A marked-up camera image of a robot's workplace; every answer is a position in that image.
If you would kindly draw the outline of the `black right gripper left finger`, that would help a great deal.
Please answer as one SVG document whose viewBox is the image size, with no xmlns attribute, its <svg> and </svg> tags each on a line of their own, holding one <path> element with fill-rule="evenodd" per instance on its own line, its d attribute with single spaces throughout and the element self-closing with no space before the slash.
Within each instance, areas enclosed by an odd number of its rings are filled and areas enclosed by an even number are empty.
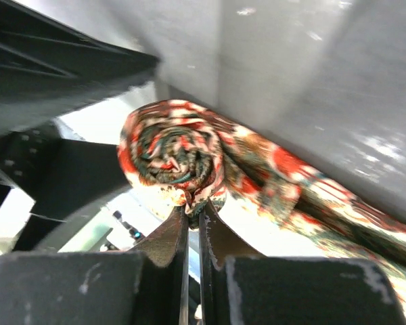
<svg viewBox="0 0 406 325">
<path fill-rule="evenodd" d="M 129 251 L 0 256 L 0 324 L 186 324 L 182 208 Z"/>
</svg>

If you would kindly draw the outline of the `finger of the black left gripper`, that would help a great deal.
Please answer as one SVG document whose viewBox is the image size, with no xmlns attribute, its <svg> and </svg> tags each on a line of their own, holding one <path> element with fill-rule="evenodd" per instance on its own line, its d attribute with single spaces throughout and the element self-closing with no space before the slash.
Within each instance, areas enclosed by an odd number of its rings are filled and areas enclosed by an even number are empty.
<svg viewBox="0 0 406 325">
<path fill-rule="evenodd" d="M 0 1 L 0 137 L 143 85 L 158 63 Z"/>
</svg>

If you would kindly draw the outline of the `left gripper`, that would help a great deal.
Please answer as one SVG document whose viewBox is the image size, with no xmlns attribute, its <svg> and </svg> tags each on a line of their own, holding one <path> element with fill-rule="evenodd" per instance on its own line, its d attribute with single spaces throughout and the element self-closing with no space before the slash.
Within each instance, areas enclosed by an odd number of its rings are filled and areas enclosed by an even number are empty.
<svg viewBox="0 0 406 325">
<path fill-rule="evenodd" d="M 58 251 L 129 184 L 116 146 L 66 139 L 45 123 L 0 137 L 0 200 L 12 187 L 35 202 L 13 250 Z"/>
</svg>

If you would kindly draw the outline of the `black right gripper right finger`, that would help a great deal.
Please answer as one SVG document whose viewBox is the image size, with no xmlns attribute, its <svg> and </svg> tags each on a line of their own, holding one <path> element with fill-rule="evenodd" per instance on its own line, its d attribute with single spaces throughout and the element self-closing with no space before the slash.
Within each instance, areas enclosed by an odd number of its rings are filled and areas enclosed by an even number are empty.
<svg viewBox="0 0 406 325">
<path fill-rule="evenodd" d="M 207 204 L 199 215 L 204 324 L 405 324 L 390 282 L 364 259 L 266 257 Z"/>
</svg>

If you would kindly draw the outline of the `floral patterned tie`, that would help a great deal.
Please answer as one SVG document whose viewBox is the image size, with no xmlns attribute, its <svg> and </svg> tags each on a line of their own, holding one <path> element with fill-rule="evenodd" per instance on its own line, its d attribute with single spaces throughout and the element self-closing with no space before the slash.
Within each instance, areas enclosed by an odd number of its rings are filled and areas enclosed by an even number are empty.
<svg viewBox="0 0 406 325">
<path fill-rule="evenodd" d="M 183 207 L 189 225 L 228 198 L 280 230 L 335 257 L 379 263 L 406 280 L 406 225 L 260 134 L 185 100 L 154 102 L 128 115 L 117 147 L 134 186 Z"/>
</svg>

